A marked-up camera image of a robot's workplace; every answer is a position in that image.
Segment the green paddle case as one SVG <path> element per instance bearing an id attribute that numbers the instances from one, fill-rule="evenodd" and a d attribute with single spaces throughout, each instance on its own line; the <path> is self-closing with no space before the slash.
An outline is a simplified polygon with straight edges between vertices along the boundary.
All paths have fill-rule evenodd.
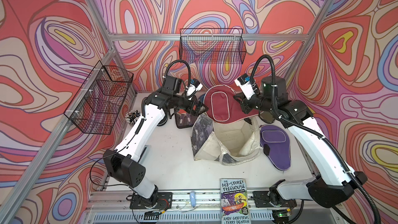
<path id="1" fill-rule="evenodd" d="M 275 122 L 275 118 L 271 112 L 260 111 L 258 117 L 267 124 L 273 124 Z"/>

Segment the maroon paddle case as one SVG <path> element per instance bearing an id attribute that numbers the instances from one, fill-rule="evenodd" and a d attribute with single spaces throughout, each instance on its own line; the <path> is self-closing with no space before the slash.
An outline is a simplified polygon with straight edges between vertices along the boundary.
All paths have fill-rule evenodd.
<path id="1" fill-rule="evenodd" d="M 204 94 L 204 104 L 208 107 L 207 116 L 216 123 L 229 124 L 257 116 L 258 111 L 243 113 L 240 104 L 233 98 L 236 92 L 227 85 L 211 87 Z"/>

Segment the purple paddle case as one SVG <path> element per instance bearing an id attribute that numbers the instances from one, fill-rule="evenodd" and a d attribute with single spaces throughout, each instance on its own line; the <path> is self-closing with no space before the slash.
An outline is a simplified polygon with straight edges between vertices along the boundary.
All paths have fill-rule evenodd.
<path id="1" fill-rule="evenodd" d="M 260 145 L 276 169 L 280 171 L 290 169 L 290 138 L 282 128 L 271 124 L 263 125 L 260 128 Z"/>

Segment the white canvas tote bag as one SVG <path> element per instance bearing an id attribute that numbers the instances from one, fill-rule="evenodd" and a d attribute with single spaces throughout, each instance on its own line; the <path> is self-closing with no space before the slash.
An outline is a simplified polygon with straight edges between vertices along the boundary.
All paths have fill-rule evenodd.
<path id="1" fill-rule="evenodd" d="M 243 164 L 261 153 L 260 126 L 255 117 L 221 124 L 201 115 L 192 127 L 191 147 L 195 161 L 215 161 L 224 166 Z"/>

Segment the black paddle case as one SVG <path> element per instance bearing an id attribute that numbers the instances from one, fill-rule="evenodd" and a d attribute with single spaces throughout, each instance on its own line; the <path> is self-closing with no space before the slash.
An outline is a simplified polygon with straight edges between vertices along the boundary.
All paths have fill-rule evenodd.
<path id="1" fill-rule="evenodd" d="M 158 126 L 158 127 L 164 126 L 164 125 L 167 123 L 168 120 L 169 120 L 169 117 L 168 117 L 168 116 L 165 116 L 165 117 L 157 124 L 157 126 Z"/>

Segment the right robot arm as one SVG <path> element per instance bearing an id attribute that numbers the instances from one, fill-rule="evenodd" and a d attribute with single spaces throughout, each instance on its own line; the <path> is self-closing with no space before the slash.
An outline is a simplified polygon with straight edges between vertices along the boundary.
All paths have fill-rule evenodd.
<path id="1" fill-rule="evenodd" d="M 268 112 L 294 135 L 315 164 L 317 176 L 296 181 L 284 179 L 276 182 L 268 192 L 271 204 L 281 205 L 285 201 L 300 199 L 314 201 L 324 208 L 334 209 L 345 221 L 352 223 L 337 205 L 347 201 L 355 190 L 359 190 L 368 202 L 374 223 L 381 223 L 379 210 L 365 190 L 368 178 L 355 171 L 322 133 L 317 120 L 307 105 L 300 100 L 289 100 L 286 81 L 276 76 L 271 56 L 262 55 L 255 63 L 251 75 L 243 74 L 235 80 L 241 93 L 234 95 L 245 114 L 252 110 Z"/>

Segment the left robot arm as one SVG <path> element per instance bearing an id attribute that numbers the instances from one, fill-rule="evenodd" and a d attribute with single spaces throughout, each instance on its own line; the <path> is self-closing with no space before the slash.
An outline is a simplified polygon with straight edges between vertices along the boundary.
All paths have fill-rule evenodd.
<path id="1" fill-rule="evenodd" d="M 205 113 L 208 108 L 196 98 L 202 84 L 188 71 L 188 83 L 180 92 L 183 80 L 166 72 L 161 87 L 142 100 L 141 114 L 124 140 L 103 156 L 108 175 L 130 187 L 145 200 L 154 203 L 158 188 L 146 177 L 146 169 L 139 163 L 144 148 L 156 127 L 172 117 L 171 110 L 183 110 L 192 116 Z"/>

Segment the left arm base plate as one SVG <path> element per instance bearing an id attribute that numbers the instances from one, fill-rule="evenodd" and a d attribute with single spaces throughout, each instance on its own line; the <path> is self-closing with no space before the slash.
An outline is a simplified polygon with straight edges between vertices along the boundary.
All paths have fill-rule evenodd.
<path id="1" fill-rule="evenodd" d="M 132 195 L 128 195 L 126 200 L 130 202 L 130 209 L 167 210 L 172 207 L 173 193 L 170 191 L 157 192 L 150 199 L 133 193 Z"/>

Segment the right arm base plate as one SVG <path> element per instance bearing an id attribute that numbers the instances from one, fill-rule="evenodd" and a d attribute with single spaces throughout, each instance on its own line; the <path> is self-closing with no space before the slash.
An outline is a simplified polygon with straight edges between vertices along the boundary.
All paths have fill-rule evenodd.
<path id="1" fill-rule="evenodd" d="M 254 191 L 251 197 L 257 208 L 295 208 L 295 200 L 285 200 L 276 191 Z"/>

